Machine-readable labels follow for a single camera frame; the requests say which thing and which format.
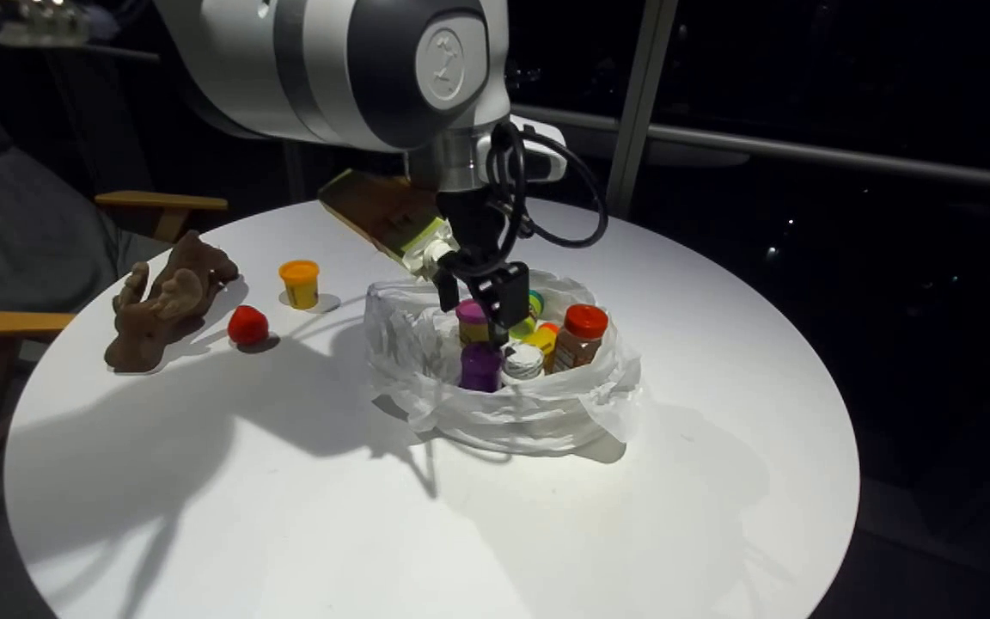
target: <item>purple object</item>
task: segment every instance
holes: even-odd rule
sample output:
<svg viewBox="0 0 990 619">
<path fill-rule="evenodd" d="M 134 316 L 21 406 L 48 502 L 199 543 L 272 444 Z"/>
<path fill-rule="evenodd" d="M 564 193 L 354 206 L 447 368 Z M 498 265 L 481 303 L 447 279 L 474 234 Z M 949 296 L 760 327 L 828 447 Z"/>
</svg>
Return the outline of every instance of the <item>purple object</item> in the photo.
<svg viewBox="0 0 990 619">
<path fill-rule="evenodd" d="M 488 323 L 485 306 L 478 299 L 468 299 L 457 306 L 461 323 Z"/>
<path fill-rule="evenodd" d="M 492 344 L 464 347 L 461 389 L 495 392 L 498 389 L 498 351 Z"/>
</svg>

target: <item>dark background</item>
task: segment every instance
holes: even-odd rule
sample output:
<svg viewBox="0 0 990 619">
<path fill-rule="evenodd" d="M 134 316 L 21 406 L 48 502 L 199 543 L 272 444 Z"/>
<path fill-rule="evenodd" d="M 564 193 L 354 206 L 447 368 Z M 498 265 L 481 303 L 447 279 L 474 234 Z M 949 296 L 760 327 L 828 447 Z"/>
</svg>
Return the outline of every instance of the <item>dark background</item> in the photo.
<svg viewBox="0 0 990 619">
<path fill-rule="evenodd" d="M 516 103 L 622 113 L 643 3 L 509 7 Z M 117 45 L 158 52 L 162 38 L 144 14 Z M 0 117 L 83 193 L 220 193 L 234 217 L 306 199 L 347 165 L 399 169 L 237 141 L 186 107 L 165 65 L 110 55 L 0 48 Z M 990 169 L 990 3 L 681 0 L 653 120 Z M 959 506 L 925 499 L 935 471 L 966 464 L 966 495 L 990 478 L 987 186 L 691 151 L 643 165 L 633 220 L 729 265 L 804 330 L 849 402 L 870 485 L 921 492 L 942 523 Z"/>
</svg>

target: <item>white plastic bag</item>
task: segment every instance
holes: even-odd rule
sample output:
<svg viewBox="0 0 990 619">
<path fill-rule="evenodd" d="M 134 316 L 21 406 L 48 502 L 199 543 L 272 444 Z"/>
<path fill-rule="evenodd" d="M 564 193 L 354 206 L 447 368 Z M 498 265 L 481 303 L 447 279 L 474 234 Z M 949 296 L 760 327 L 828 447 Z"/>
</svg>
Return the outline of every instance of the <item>white plastic bag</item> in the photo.
<svg viewBox="0 0 990 619">
<path fill-rule="evenodd" d="M 529 275 L 547 299 L 543 320 L 564 320 L 571 303 L 595 303 L 581 282 Z M 364 334 L 371 385 L 419 433 L 443 433 L 509 454 L 574 454 L 598 440 L 629 444 L 629 395 L 639 385 L 639 358 L 608 323 L 591 365 L 543 375 L 498 392 L 457 389 L 457 316 L 440 313 L 437 289 L 419 279 L 368 289 Z"/>
</svg>

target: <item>toy fruit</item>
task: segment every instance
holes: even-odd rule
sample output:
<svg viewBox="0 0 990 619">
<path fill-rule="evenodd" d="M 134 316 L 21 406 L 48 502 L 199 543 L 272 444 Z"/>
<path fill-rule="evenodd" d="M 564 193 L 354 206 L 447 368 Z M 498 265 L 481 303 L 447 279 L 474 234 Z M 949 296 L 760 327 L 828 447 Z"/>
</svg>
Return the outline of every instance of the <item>toy fruit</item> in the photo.
<svg viewBox="0 0 990 619">
<path fill-rule="evenodd" d="M 237 306 L 227 320 L 227 337 L 237 347 L 258 347 L 268 340 L 268 320 L 254 306 Z"/>
</svg>

